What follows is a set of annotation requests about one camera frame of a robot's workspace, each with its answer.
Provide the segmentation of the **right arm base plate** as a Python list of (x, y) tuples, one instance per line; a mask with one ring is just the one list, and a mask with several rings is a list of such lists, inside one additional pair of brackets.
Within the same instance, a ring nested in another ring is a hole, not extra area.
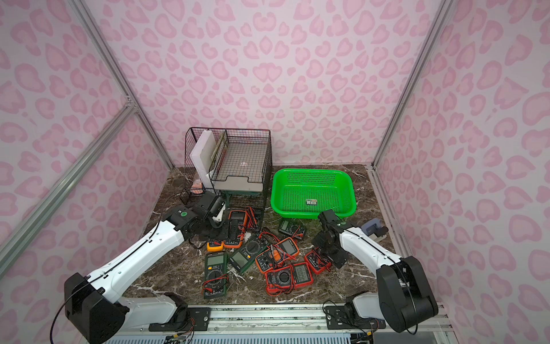
[(378, 331), (387, 327), (384, 319), (361, 318), (348, 305), (323, 305), (322, 311), (329, 330)]

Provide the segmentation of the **red multimeter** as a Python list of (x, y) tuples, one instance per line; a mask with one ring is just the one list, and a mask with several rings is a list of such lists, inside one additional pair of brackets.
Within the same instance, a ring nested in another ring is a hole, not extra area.
[(305, 255), (305, 262), (309, 265), (309, 268), (315, 275), (320, 275), (323, 272), (329, 272), (332, 266), (332, 262), (328, 258), (323, 257), (318, 249), (311, 249)]
[(314, 282), (306, 262), (272, 270), (266, 273), (265, 280), (266, 292), (271, 296), (289, 294), (294, 290), (309, 287)]

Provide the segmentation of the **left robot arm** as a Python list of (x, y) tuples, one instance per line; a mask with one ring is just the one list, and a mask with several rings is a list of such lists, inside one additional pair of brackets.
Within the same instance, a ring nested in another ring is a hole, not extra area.
[(133, 328), (192, 336), (201, 320), (178, 295), (126, 298), (124, 294), (163, 256), (194, 236), (219, 238), (225, 209), (223, 198), (210, 191), (189, 206), (169, 209), (149, 233), (116, 258), (88, 275), (70, 276), (58, 313), (89, 343), (106, 343), (119, 331)]

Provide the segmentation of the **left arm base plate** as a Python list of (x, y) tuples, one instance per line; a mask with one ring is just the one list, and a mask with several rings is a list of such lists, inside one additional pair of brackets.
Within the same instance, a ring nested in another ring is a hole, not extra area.
[(177, 309), (175, 315), (166, 323), (150, 324), (150, 332), (187, 332), (207, 331), (211, 318), (211, 308), (187, 307)]

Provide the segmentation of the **red multimeter front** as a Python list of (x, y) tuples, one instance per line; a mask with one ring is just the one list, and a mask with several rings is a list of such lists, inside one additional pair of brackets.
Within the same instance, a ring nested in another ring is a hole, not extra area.
[(271, 296), (289, 294), (294, 290), (309, 287), (314, 282), (306, 262), (272, 270), (266, 273), (265, 280), (266, 292)]

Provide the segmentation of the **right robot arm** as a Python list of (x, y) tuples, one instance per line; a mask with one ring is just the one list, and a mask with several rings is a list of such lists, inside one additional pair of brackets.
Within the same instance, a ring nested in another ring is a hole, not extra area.
[(319, 214), (322, 231), (312, 240), (321, 258), (337, 269), (349, 256), (376, 276), (378, 294), (356, 294), (333, 319), (351, 328), (376, 331), (380, 321), (397, 333), (415, 334), (418, 326), (439, 314), (438, 303), (423, 266), (413, 256), (401, 257), (371, 239), (361, 228), (340, 219), (332, 210)]

